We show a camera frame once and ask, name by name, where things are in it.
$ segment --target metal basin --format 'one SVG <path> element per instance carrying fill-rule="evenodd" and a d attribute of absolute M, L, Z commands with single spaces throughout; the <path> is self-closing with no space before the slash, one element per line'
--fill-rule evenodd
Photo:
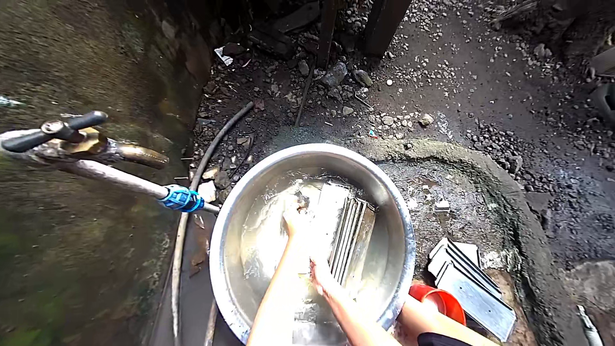
<path fill-rule="evenodd" d="M 306 174 L 326 171 L 348 179 L 378 207 L 363 269 L 365 285 L 357 302 L 388 329 L 402 308 L 415 267 L 415 236 L 410 213 L 397 187 L 375 164 L 354 151 L 321 143 L 287 148 L 262 160 L 239 180 L 224 202 L 210 247 L 213 293 L 220 312 L 235 335 L 246 343 L 271 278 L 245 274 L 245 264 L 240 258 L 244 223 L 254 213 L 255 201 L 262 199 L 272 181 L 298 171 Z M 321 310 L 328 308 L 319 305 Z M 296 344 L 338 345 L 345 341 L 332 315 L 298 324 L 293 334 Z"/>

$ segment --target red bowl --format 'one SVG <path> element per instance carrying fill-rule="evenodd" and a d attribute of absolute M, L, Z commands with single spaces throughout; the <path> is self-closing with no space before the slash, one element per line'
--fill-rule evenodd
<path fill-rule="evenodd" d="M 463 308 L 449 292 L 427 286 L 426 284 L 414 284 L 410 286 L 410 295 L 425 304 L 432 304 L 441 314 L 466 325 L 466 314 Z"/>

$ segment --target wet ground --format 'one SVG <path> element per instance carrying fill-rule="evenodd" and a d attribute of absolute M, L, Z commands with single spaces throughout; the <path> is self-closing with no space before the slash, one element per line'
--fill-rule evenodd
<path fill-rule="evenodd" d="M 414 1 L 390 54 L 380 66 L 368 70 L 374 85 L 362 89 L 347 77 L 340 102 L 314 82 L 301 116 L 303 131 L 290 133 L 305 136 L 303 142 L 337 139 L 350 143 L 367 138 L 371 129 L 379 137 L 374 141 L 427 138 L 481 151 L 534 198 L 532 210 L 547 235 L 535 251 L 542 247 L 552 252 L 562 276 L 576 277 L 587 263 L 600 260 L 606 264 L 593 268 L 592 273 L 612 277 L 605 268 L 612 266 L 615 245 L 611 215 L 615 143 L 610 127 L 599 120 L 588 101 L 589 91 L 600 81 L 585 81 L 576 66 L 569 70 L 557 57 L 536 56 L 533 51 L 540 42 L 491 30 L 488 21 L 494 12 L 496 6 L 490 2 Z M 346 18 L 364 22 L 354 10 Z M 305 56 L 303 52 L 297 58 Z M 340 56 L 367 70 L 355 53 L 338 51 L 337 59 Z M 264 107 L 250 113 L 249 119 L 229 134 L 216 151 L 213 164 L 223 165 L 233 156 L 241 159 L 247 149 L 236 140 L 247 134 L 256 136 L 251 164 L 284 147 L 276 136 L 289 136 L 287 127 L 294 123 L 298 111 L 304 78 L 297 69 L 255 51 L 245 68 L 218 65 L 215 77 L 216 86 L 205 91 L 200 117 L 208 124 L 199 132 L 202 142 L 197 143 L 197 153 L 205 150 L 225 119 L 250 100 L 263 100 Z M 353 96 L 355 91 L 370 107 Z M 352 108 L 352 112 L 344 115 L 343 107 Z M 418 119 L 426 113 L 434 122 L 422 126 Z M 238 175 L 251 164 L 241 166 Z M 423 185 L 430 184 L 434 184 L 430 190 L 436 198 L 457 196 L 462 191 L 477 199 L 466 205 L 466 214 L 455 211 L 448 220 L 414 212 L 417 233 L 432 230 L 424 233 L 424 239 L 453 235 L 476 242 L 484 252 L 506 248 L 505 240 L 489 233 L 490 221 L 480 218 L 487 206 L 468 181 L 459 177 L 452 181 L 448 174 L 434 173 L 437 170 L 429 166 L 381 165 L 409 203 L 415 199 L 418 206 L 427 208 L 417 199 L 423 197 Z M 420 265 L 430 248 L 427 242 L 419 246 Z M 588 293 L 592 290 L 579 284 L 581 280 L 571 282 L 566 288 L 578 302 L 592 299 Z M 605 285 L 596 287 L 613 296 Z M 613 321 L 611 305 L 588 308 L 596 317 Z"/>

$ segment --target rock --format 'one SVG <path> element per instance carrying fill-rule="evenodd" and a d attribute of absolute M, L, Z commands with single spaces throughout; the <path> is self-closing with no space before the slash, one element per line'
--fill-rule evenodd
<path fill-rule="evenodd" d="M 216 186 L 214 185 L 212 180 L 200 184 L 199 188 L 197 189 L 197 192 L 201 197 L 203 197 L 203 199 L 207 203 L 216 200 Z"/>
<path fill-rule="evenodd" d="M 213 166 L 211 169 L 203 173 L 203 179 L 214 179 L 219 171 L 220 171 L 219 166 Z"/>
<path fill-rule="evenodd" d="M 319 80 L 324 86 L 334 88 L 342 83 L 347 74 L 346 65 L 343 62 L 338 62 Z"/>
<path fill-rule="evenodd" d="M 214 81 L 207 82 L 207 85 L 203 88 L 203 91 L 205 91 L 208 94 L 211 94 L 215 90 L 216 90 L 216 82 Z"/>
<path fill-rule="evenodd" d="M 244 147 L 249 147 L 250 146 L 250 137 L 239 137 L 237 139 L 237 144 L 241 144 Z"/>
<path fill-rule="evenodd" d="M 419 119 L 419 123 L 423 126 L 429 126 L 434 122 L 434 117 L 425 113 L 421 119 Z"/>
<path fill-rule="evenodd" d="M 231 184 L 229 174 L 226 171 L 221 171 L 216 175 L 216 179 L 213 181 L 217 188 L 223 189 Z"/>
<path fill-rule="evenodd" d="M 299 72 L 302 76 L 306 77 L 307 75 L 309 75 L 309 66 L 305 60 L 298 62 L 297 68 L 299 69 Z"/>
<path fill-rule="evenodd" d="M 233 42 L 227 43 L 226 46 L 224 46 L 224 49 L 222 49 L 222 54 L 229 57 L 236 57 L 237 55 L 244 52 L 245 48 L 243 48 L 240 44 Z"/>
<path fill-rule="evenodd" d="M 538 58 L 538 59 L 542 59 L 545 57 L 545 49 L 544 49 L 544 43 L 540 43 L 538 46 L 536 46 L 536 48 L 534 48 L 534 55 Z"/>
<path fill-rule="evenodd" d="M 363 70 L 354 70 L 352 75 L 354 76 L 354 79 L 363 87 L 370 87 L 373 84 L 369 74 Z"/>
<path fill-rule="evenodd" d="M 335 89 L 335 88 L 331 88 L 331 89 L 327 92 L 327 95 L 328 95 L 329 97 L 331 97 L 332 99 L 336 99 L 339 103 L 344 102 L 344 101 L 342 100 L 342 96 L 339 94 L 339 91 L 338 91 L 337 89 Z"/>
<path fill-rule="evenodd" d="M 511 174 L 519 173 L 519 170 L 521 169 L 521 165 L 523 164 L 523 158 L 521 156 L 511 156 L 508 159 L 508 162 L 510 163 L 510 168 L 508 172 Z"/>
<path fill-rule="evenodd" d="M 393 122 L 394 122 L 394 120 L 393 120 L 392 116 L 388 116 L 388 115 L 383 116 L 383 124 L 391 126 L 391 125 L 393 125 Z"/>
<path fill-rule="evenodd" d="M 231 190 L 231 187 L 227 187 L 224 190 L 218 192 L 218 201 L 224 203 L 224 201 L 226 201 L 226 198 L 231 194 Z"/>

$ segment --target small stone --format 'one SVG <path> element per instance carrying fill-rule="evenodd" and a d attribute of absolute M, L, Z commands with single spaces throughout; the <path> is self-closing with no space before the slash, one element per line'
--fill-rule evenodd
<path fill-rule="evenodd" d="M 229 174 L 226 171 L 221 171 L 216 175 L 216 179 L 213 181 L 217 188 L 223 189 L 231 184 Z"/>
<path fill-rule="evenodd" d="M 231 187 L 227 187 L 224 190 L 220 191 L 218 193 L 218 201 L 224 203 L 224 201 L 226 201 L 226 198 L 231 194 Z"/>
<path fill-rule="evenodd" d="M 354 76 L 354 79 L 363 87 L 370 87 L 373 84 L 369 74 L 363 70 L 354 70 L 352 75 Z"/>
<path fill-rule="evenodd" d="M 434 117 L 425 113 L 421 119 L 419 119 L 419 123 L 423 126 L 429 126 L 434 122 Z"/>
<path fill-rule="evenodd" d="M 391 125 L 393 125 L 393 122 L 394 122 L 394 120 L 393 120 L 392 116 L 388 116 L 388 115 L 383 116 L 383 124 L 385 124 L 387 126 L 391 126 Z"/>
<path fill-rule="evenodd" d="M 203 173 L 203 179 L 214 179 L 219 171 L 220 167 L 214 166 L 211 169 L 207 170 L 205 173 Z"/>
<path fill-rule="evenodd" d="M 297 63 L 297 68 L 302 76 L 307 76 L 309 74 L 309 66 L 305 60 L 301 60 Z"/>
<path fill-rule="evenodd" d="M 200 184 L 197 192 L 199 196 L 203 197 L 207 203 L 216 200 L 216 186 L 214 185 L 213 180 Z"/>
<path fill-rule="evenodd" d="M 517 174 L 523 164 L 523 158 L 521 156 L 511 156 L 508 159 L 508 162 L 510 163 L 508 172 L 511 174 Z"/>

